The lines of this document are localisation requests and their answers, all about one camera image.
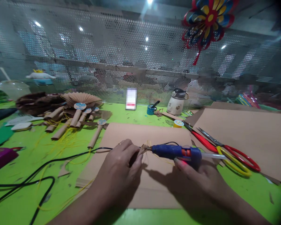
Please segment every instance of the ceiling light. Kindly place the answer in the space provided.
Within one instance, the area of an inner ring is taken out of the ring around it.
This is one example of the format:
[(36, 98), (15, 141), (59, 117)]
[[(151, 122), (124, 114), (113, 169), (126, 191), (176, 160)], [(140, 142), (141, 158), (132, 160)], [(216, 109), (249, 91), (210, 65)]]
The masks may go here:
[(37, 25), (38, 27), (41, 27), (41, 25), (39, 24), (39, 22), (35, 21), (34, 23), (35, 23), (35, 25)]

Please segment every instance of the power cord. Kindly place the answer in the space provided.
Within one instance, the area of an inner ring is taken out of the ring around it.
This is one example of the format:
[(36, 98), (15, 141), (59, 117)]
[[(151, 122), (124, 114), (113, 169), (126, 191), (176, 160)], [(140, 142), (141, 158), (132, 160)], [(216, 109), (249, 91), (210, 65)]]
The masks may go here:
[[(170, 144), (170, 143), (174, 143), (176, 145), (178, 145), (176, 142), (167, 142), (167, 143), (164, 143), (164, 144)], [(64, 161), (64, 160), (67, 160), (67, 159), (71, 159), (71, 158), (75, 158), (75, 157), (78, 157), (78, 156), (81, 156), (81, 155), (84, 155), (84, 154), (87, 154), (87, 153), (93, 153), (99, 149), (108, 149), (108, 150), (112, 150), (112, 148), (109, 148), (109, 147), (99, 147), (99, 148), (96, 148), (94, 150), (91, 150), (91, 151), (87, 151), (87, 152), (83, 152), (83, 153), (79, 153), (79, 154), (76, 154), (76, 155), (73, 155), (73, 156), (69, 156), (69, 157), (65, 157), (65, 158), (59, 158), (59, 159), (52, 159), (46, 163), (44, 163), (43, 165), (41, 165), (36, 171), (34, 171), (29, 177), (27, 177), (22, 183), (19, 183), (19, 184), (0, 184), (0, 187), (4, 188), (4, 187), (14, 187), (12, 190), (10, 190), (9, 192), (7, 192), (5, 195), (3, 195), (2, 197), (0, 197), (0, 202), (5, 199), (6, 197), (8, 197), (11, 193), (13, 193), (14, 191), (16, 191), (17, 189), (19, 188), (22, 188), (22, 187), (25, 187), (25, 186), (29, 186), (29, 185), (32, 185), (32, 184), (36, 184), (38, 183), (39, 181), (44, 181), (44, 180), (47, 180), (47, 179), (51, 179), (52, 182), (51, 182), (51, 185), (49, 186), (49, 188), (47, 189), (47, 191), (45, 192), (43, 198), (41, 199), (40, 203), (39, 203), (39, 206), (41, 207), (47, 197), (47, 195), (49, 194), (49, 192), (51, 191), (54, 183), (55, 183), (55, 178), (53, 176), (48, 176), (48, 177), (44, 177), (42, 178), (41, 180), (35, 180), (35, 181), (32, 181), (32, 182), (27, 182), (29, 180), (31, 180), (41, 169), (43, 169), (46, 165), (48, 165), (49, 163), (52, 163), (52, 162), (57, 162), (57, 161)], [(33, 225), (36, 217), (37, 217), (37, 214), (39, 212), (40, 208), (37, 207), (37, 209), (35, 210), (35, 213), (32, 217), (32, 220), (31, 222), (29, 223), (30, 225)]]

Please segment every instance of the hand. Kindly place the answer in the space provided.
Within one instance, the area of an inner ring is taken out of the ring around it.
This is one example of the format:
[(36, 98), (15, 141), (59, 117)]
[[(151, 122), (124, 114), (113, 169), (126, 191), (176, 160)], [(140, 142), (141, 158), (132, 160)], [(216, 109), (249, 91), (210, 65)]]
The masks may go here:
[(139, 147), (134, 145), (130, 139), (119, 143), (106, 156), (98, 175), (91, 185), (90, 191), (96, 193), (98, 199), (107, 208), (114, 203), (116, 198), (139, 176), (141, 160), (143, 155), (130, 167), (132, 156), (137, 155)]
[(224, 181), (212, 162), (202, 160), (198, 171), (179, 159), (175, 158), (174, 163), (188, 179), (197, 184), (218, 206), (230, 208), (233, 201), (239, 198), (238, 194)]

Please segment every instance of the perforated metal wall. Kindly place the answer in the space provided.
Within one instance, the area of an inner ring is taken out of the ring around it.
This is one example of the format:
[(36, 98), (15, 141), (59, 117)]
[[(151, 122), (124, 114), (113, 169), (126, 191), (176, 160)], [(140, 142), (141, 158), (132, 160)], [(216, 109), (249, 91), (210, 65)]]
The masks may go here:
[[(277, 79), (267, 68), (281, 63), (275, 37), (227, 30), (193, 66), (197, 52), (184, 47), (184, 29), (178, 19), (64, 1), (0, 0), (0, 66), (32, 89), (25, 76), (42, 69), (57, 77), (58, 91), (116, 103), (125, 102), (125, 88), (137, 87), (138, 103), (167, 105), (178, 87), (189, 92), (185, 106), (191, 108), (235, 98), (247, 89), (235, 86), (243, 74), (256, 76), (256, 89), (264, 82), (281, 83), (281, 75)], [(198, 80), (211, 73), (216, 79)]]

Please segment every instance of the green table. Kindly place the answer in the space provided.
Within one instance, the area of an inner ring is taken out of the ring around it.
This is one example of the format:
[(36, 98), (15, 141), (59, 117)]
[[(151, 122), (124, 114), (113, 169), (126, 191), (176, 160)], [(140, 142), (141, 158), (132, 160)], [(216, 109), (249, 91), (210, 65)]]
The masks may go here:
[[(8, 108), (13, 103), (0, 104), (0, 108)], [(168, 127), (166, 117), (157, 118), (146, 114), (146, 106), (138, 106), (136, 111), (125, 111), (123, 104), (106, 103), (103, 110), (113, 112), (109, 123), (134, 123), (143, 125), (154, 125)], [(0, 126), (9, 118), (0, 121)], [(15, 133), (3, 147), (26, 147), (26, 150), (19, 152), (18, 158), (0, 169), (0, 184), (19, 183), (35, 171), (43, 163), (51, 160), (58, 152), (63, 158), (77, 153), (87, 151), (87, 144), (95, 130), (84, 127), (76, 133), (68, 133), (64, 143), (51, 141), (52, 134), (44, 132), (45, 127), (34, 127), (30, 131)], [(104, 130), (95, 145), (100, 145)], [(76, 194), (75, 182), (81, 171), (89, 162), (87, 155), (80, 156), (73, 163), (68, 164), (67, 169), (70, 175), (57, 178), (63, 162), (55, 162), (48, 166), (44, 176), (54, 176), (56, 183), (50, 192), (50, 198), (43, 204), (34, 224), (45, 224), (50, 221), (62, 208), (64, 202)], [(225, 181), (258, 212), (260, 212), (271, 223), (277, 224), (281, 219), (281, 185), (270, 184), (262, 175), (253, 173), (250, 179), (241, 178), (231, 172), (228, 168), (218, 166), (218, 169)], [(33, 180), (39, 179), (42, 170)], [(0, 203), (0, 224), (29, 224), (36, 207), (50, 185), (46, 180), (38, 185), (24, 187)], [(0, 197), (7, 190), (0, 191)], [(183, 209), (127, 209), (124, 212), (110, 210), (99, 220), (102, 224), (215, 224), (229, 223), (229, 218), (222, 211), (194, 211), (188, 214)]]

